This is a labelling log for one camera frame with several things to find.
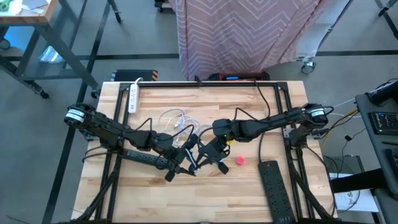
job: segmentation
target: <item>red ball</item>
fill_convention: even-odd
[[[239,156],[238,158],[236,158],[235,162],[237,165],[243,165],[244,164],[244,156]]]

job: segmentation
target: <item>yellow wire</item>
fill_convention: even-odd
[[[356,112],[358,112],[358,109],[353,109],[353,110],[350,111],[348,114],[346,114],[346,115],[344,115],[342,118],[338,119],[338,120],[330,127],[330,131],[326,133],[325,140],[322,142],[321,149],[324,147],[324,145],[325,145],[325,143],[326,143],[326,140],[328,140],[328,137],[329,137],[329,134],[330,134],[331,130],[337,125],[337,123],[338,123],[339,121],[341,121],[342,119],[345,119],[345,118],[347,118],[348,116],[355,114]]]

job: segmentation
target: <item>wooden tabletop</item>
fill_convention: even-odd
[[[39,14],[29,10],[22,9],[16,16],[0,16],[0,24],[35,24],[41,22],[50,22],[58,0],[47,0],[46,6],[39,7],[44,10]]]
[[[292,106],[303,106],[307,102],[302,82],[288,82]],[[112,118],[118,95],[119,83],[107,82],[103,84],[97,110]],[[274,89],[261,87],[264,96],[271,106],[271,115],[277,114]],[[160,120],[159,115],[168,109],[181,108],[196,119],[200,124],[212,124],[216,119],[234,116],[234,109],[240,107],[256,118],[263,118],[267,114],[267,107],[259,92],[254,87],[201,87],[201,88],[141,88],[139,92],[139,112],[129,115],[129,125],[138,127],[143,121],[151,117],[154,119],[154,129],[162,132],[166,122],[178,111],[167,113]],[[238,119],[249,119],[243,113],[238,113]],[[211,131],[202,136],[206,144],[214,137]],[[179,139],[181,145],[186,136]],[[122,161],[119,177],[118,193],[115,203],[114,222],[271,222],[267,200],[264,195],[261,180],[257,171],[259,138],[249,143],[234,142],[231,154],[225,159],[229,172],[222,174],[217,166],[207,165],[198,172],[198,177],[178,174],[171,182],[166,182],[166,171],[140,164],[134,161]],[[321,150],[318,141],[308,140],[308,145],[319,156]],[[98,141],[89,143],[88,148],[99,146]],[[126,143],[128,149],[133,147]],[[192,149],[196,156],[197,149]],[[244,156],[243,166],[235,164],[238,156]],[[81,173],[73,218],[90,204],[100,189],[105,156],[87,159]],[[261,159],[277,160],[281,169],[284,184],[289,195],[292,208],[294,201],[287,169],[284,143],[281,129],[265,133],[262,142]],[[303,159],[307,170],[310,190],[319,202],[331,213],[333,197],[325,168],[317,157],[310,151],[303,152]],[[305,216],[307,209],[301,195],[301,205]],[[105,200],[106,215],[108,197]]]

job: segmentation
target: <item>concrete floor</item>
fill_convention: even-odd
[[[70,4],[79,11],[81,1]],[[88,1],[73,52],[89,55],[101,20],[106,0]],[[108,17],[99,55],[177,53],[175,15],[159,14],[148,0],[117,0],[122,12],[120,26],[113,14]],[[384,18],[378,18],[374,0],[354,0],[320,50],[397,50],[398,40]],[[389,11],[398,24],[398,7]],[[29,41],[32,29],[11,29],[8,37],[15,48],[3,55],[20,55]],[[273,80],[303,80],[309,101],[338,105],[396,77],[398,55],[316,57],[318,64],[309,75],[300,73],[302,63],[292,62],[268,68]],[[93,76],[98,82],[109,81],[114,69],[156,69],[160,80],[184,80],[178,59],[101,60],[96,61]],[[9,76],[0,75],[0,223],[17,223],[9,215],[29,223],[40,223],[49,197],[53,178],[67,133],[63,123],[65,110],[75,102],[81,81],[51,80],[38,82],[51,99],[42,100]],[[95,103],[86,97],[87,103]],[[355,108],[351,102],[336,108],[345,114]],[[330,116],[334,122],[338,116]],[[361,119],[353,119],[332,132],[322,150],[328,156],[340,156],[344,136],[363,129]],[[87,143],[76,134],[61,188],[53,222],[65,221],[72,214]],[[358,135],[345,149],[346,154],[360,155],[366,170],[379,167],[366,133]],[[369,213],[339,214],[349,221],[371,222]]]

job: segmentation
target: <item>white power strip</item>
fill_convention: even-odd
[[[137,83],[131,84],[130,97],[129,97],[129,113],[137,113],[137,111],[138,111],[138,96],[139,96],[139,87],[138,87]]]

